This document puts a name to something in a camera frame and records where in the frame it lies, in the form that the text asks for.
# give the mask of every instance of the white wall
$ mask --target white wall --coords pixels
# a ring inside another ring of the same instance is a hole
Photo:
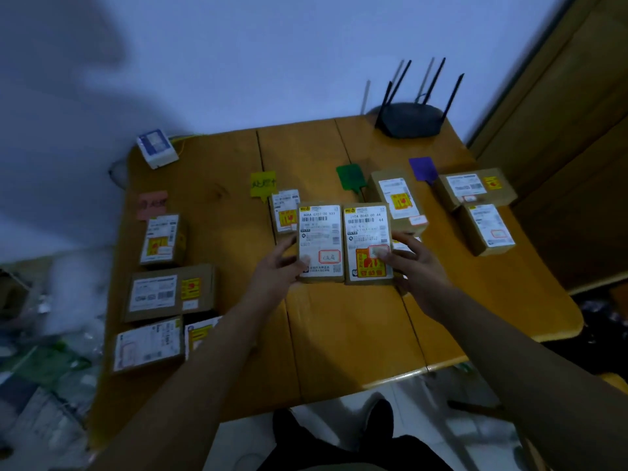
[[[115,241],[134,136],[354,115],[399,61],[473,133],[564,0],[3,0],[0,262]]]

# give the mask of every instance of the person's left hand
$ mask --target person's left hand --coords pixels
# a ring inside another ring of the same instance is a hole
[[[244,299],[264,312],[274,310],[286,297],[288,288],[296,281],[299,274],[310,265],[310,257],[283,254],[296,242],[296,234],[279,242],[272,252],[257,263],[251,282],[244,294]]]

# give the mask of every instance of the black pants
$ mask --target black pants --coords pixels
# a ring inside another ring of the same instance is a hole
[[[342,463],[371,463],[388,471],[416,468],[451,471],[451,467],[428,445],[414,436],[384,440],[377,446],[368,446],[367,450],[356,453],[319,440],[304,427],[300,427],[289,442],[279,443],[258,471],[296,471]]]

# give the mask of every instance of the person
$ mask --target person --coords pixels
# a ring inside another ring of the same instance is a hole
[[[627,467],[624,394],[539,345],[456,288],[422,243],[405,234],[392,236],[412,251],[377,253],[407,277],[396,279],[397,284],[457,340],[552,469]],[[260,261],[240,302],[97,457],[91,471],[203,468],[222,404],[257,334],[307,268],[307,258],[284,256],[295,240],[280,242]],[[360,450],[351,452],[314,438],[288,410],[277,411],[273,416],[277,446],[261,469],[448,469],[417,438],[393,439],[392,427],[389,405],[378,402],[369,415]]]

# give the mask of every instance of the person's right arm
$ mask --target person's right arm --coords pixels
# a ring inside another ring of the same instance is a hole
[[[553,469],[628,469],[628,396],[453,286],[419,241],[392,236],[414,251],[381,256],[408,277],[396,278],[398,284],[451,333]]]

